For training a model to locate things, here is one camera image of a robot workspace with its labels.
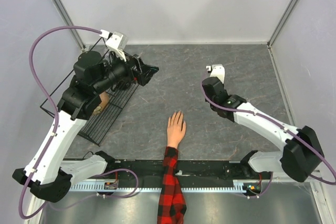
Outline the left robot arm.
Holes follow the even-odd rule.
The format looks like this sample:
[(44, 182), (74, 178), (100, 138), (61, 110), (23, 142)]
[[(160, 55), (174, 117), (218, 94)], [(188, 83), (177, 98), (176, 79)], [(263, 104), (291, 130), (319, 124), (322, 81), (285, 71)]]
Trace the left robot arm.
[(127, 55), (125, 60), (114, 57), (109, 62), (99, 52), (88, 51), (78, 57), (73, 70), (75, 74), (62, 94), (41, 147), (26, 167), (16, 169), (12, 175), (21, 185), (27, 185), (34, 196), (53, 203), (83, 180), (114, 175), (113, 158), (103, 151), (74, 165), (61, 163), (74, 138), (100, 105), (100, 94), (120, 82), (144, 86), (159, 68), (145, 64), (138, 55)]

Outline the red plaid sleeve forearm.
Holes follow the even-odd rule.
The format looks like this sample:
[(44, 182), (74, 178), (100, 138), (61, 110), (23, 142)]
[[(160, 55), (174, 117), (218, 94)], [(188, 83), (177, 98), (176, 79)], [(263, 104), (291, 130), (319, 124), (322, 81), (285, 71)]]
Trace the red plaid sleeve forearm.
[(157, 223), (184, 223), (187, 206), (176, 176), (178, 150), (166, 147), (163, 159), (163, 188), (159, 198)]

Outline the mannequin hand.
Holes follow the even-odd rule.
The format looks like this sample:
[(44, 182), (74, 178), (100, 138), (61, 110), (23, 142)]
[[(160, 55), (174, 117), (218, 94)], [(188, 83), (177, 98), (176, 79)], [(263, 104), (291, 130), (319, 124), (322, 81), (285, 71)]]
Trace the mannequin hand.
[(177, 149), (186, 133), (186, 122), (181, 111), (174, 112), (168, 119), (167, 146)]

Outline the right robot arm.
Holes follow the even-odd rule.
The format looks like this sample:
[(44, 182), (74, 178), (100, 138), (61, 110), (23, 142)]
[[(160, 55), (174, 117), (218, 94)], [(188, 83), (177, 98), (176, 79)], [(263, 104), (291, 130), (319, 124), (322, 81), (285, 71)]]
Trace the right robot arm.
[(220, 117), (245, 126), (269, 140), (277, 152), (251, 151), (240, 166), (248, 179), (262, 172), (284, 172), (297, 182), (304, 182), (324, 157), (315, 131), (278, 121), (256, 109), (238, 95), (229, 95), (217, 77), (202, 81), (202, 92), (210, 107)]

